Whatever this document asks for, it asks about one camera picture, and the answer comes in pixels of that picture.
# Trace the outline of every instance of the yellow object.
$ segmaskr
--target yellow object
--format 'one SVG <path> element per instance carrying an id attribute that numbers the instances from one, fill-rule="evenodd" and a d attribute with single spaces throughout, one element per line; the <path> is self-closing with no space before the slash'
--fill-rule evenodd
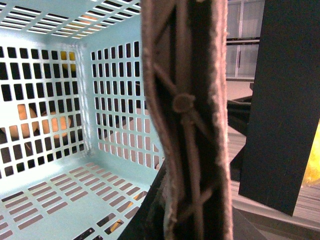
<path id="1" fill-rule="evenodd" d="M 19 119 L 20 120 L 26 120 L 28 118 L 26 106 L 24 104 L 18 104 L 17 110 L 18 110 L 18 114 L 19 114 Z M 37 117 L 37 114 L 35 113 L 35 111 L 30 107 L 29 107 L 29 112 L 30 112 L 30 117 L 32 119 Z M 38 127 L 39 127 L 39 123 L 37 121 L 32 123 L 32 131 L 33 132 L 36 131 Z M 1 130 L 4 133 L 6 132 L 4 127 L 2 127 Z M 9 131 L 10 131 L 11 137 L 19 138 L 19 132 L 18 132 L 18 126 L 17 125 L 10 126 L 9 127 Z M 29 137 L 30 136 L 29 124 L 28 123 L 21 124 L 21 131 L 22 131 L 22 136 L 24 138 Z"/>
<path id="2" fill-rule="evenodd" d="M 67 52 L 66 51 L 61 51 L 60 54 L 61 54 L 61 60 L 63 60 L 63 61 L 67 60 Z M 76 55 L 75 55 L 75 53 L 73 51 L 69 52 L 69 60 L 70 61 L 75 61 L 76 60 Z M 67 63 L 63 63 L 62 67 L 67 70 L 68 69 L 68 64 Z M 71 64 L 70 68 L 71 68 L 72 72 L 76 71 L 76 65 L 75 64 Z"/>
<path id="3" fill-rule="evenodd" d="M 315 132 L 308 163 L 306 165 L 303 186 L 311 186 L 320 183 L 320 122 Z"/>
<path id="4" fill-rule="evenodd" d="M 138 197 L 140 196 L 140 194 L 136 195 L 133 199 L 137 200 Z M 131 201 L 129 202 L 128 206 L 126 207 L 127 209 L 130 208 L 134 203 Z M 115 222 L 115 224 L 111 227 L 110 232 L 112 233 L 113 231 L 115 231 L 119 225 L 123 224 L 123 222 L 119 219 L 118 221 Z"/>
<path id="5" fill-rule="evenodd" d="M 50 114 L 51 115 L 55 115 L 57 113 L 55 111 L 52 111 Z M 71 120 L 70 120 L 69 117 L 68 117 L 68 126 L 67 126 L 66 117 L 64 117 L 64 116 L 60 117 L 61 130 L 66 130 L 68 127 L 70 127 L 70 125 L 71 125 Z M 58 132 L 59 131 L 58 119 L 56 117 L 51 119 L 51 126 L 52 126 L 52 131 L 53 132 Z M 43 133 L 44 134 L 50 133 L 49 121 L 47 119 L 46 120 L 42 120 L 42 128 L 43 128 Z M 62 133 L 62 137 L 66 136 L 66 135 L 67 135 L 66 132 Z M 56 134 L 53 137 L 55 139 L 57 139 L 57 138 L 59 138 L 59 135 Z"/>

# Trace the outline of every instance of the basket bottom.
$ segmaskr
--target basket bottom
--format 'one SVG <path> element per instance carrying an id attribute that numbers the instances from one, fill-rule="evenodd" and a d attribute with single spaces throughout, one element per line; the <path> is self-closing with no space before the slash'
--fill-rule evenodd
<path id="1" fill-rule="evenodd" d="M 73 164 L 36 185 L 1 196 L 0 240 L 117 239 L 149 187 L 93 162 Z"/>

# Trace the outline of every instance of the black panel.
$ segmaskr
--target black panel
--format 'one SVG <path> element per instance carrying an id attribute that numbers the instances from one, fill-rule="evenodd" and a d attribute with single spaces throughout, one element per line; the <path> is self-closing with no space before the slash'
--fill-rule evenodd
<path id="1" fill-rule="evenodd" d="M 292 215 L 320 117 L 320 2 L 265 1 L 239 193 Z"/>

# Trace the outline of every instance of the floor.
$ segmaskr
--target floor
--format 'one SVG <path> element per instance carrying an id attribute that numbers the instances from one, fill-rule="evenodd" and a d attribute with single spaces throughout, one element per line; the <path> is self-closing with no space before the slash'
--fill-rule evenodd
<path id="1" fill-rule="evenodd" d="M 228 134 L 229 160 L 232 161 L 237 153 L 246 143 L 246 137 L 234 129 L 229 128 Z M 312 229 L 316 235 L 320 236 L 320 185 L 312 187 L 302 187 L 296 203 L 296 208 L 293 217 L 285 215 L 279 211 L 273 210 L 262 204 L 256 203 L 245 197 L 238 195 L 239 182 L 232 181 L 231 192 L 232 202 L 236 209 L 265 216 L 270 219 L 280 220 L 284 223 L 292 224 L 293 226 L 301 226 L 299 228 L 300 235 L 286 234 L 279 230 L 271 228 L 259 229 L 259 224 L 256 227 L 260 232 L 270 240 L 300 240 L 300 239 L 320 239 L 314 237 L 303 237 L 304 229 Z"/>

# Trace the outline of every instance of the light blue plastic basket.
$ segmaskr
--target light blue plastic basket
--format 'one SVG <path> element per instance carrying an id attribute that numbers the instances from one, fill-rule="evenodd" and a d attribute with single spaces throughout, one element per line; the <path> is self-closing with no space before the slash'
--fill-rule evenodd
<path id="1" fill-rule="evenodd" d="M 164 155 L 145 106 L 140 10 L 0 0 L 0 240 L 117 239 L 139 209 Z"/>

